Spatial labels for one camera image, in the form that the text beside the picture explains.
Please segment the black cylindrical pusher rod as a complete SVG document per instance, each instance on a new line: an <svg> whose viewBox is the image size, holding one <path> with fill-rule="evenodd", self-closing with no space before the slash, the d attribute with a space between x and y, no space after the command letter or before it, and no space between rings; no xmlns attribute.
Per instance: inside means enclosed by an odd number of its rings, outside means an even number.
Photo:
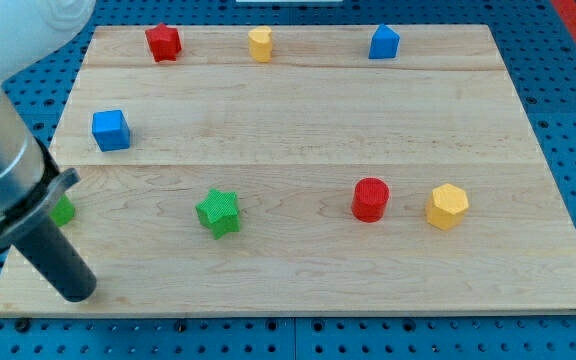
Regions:
<svg viewBox="0 0 576 360"><path fill-rule="evenodd" d="M50 217L14 246L66 301L81 302L94 292L96 276Z"/></svg>

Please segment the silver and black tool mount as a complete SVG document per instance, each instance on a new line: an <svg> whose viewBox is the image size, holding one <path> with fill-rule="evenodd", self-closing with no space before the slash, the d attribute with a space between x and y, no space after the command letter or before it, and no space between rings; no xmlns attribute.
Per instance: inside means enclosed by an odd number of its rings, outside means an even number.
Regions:
<svg viewBox="0 0 576 360"><path fill-rule="evenodd" d="M0 253L50 219L76 170L60 170L5 94L0 94Z"/></svg>

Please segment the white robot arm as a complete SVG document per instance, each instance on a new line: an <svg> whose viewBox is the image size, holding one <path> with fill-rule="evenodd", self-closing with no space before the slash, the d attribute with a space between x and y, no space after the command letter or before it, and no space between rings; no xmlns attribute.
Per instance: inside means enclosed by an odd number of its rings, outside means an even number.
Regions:
<svg viewBox="0 0 576 360"><path fill-rule="evenodd" d="M59 169L2 84L71 41L94 7L95 0L0 0L0 254L16 248L69 302L88 298L96 277L50 214L79 175Z"/></svg>

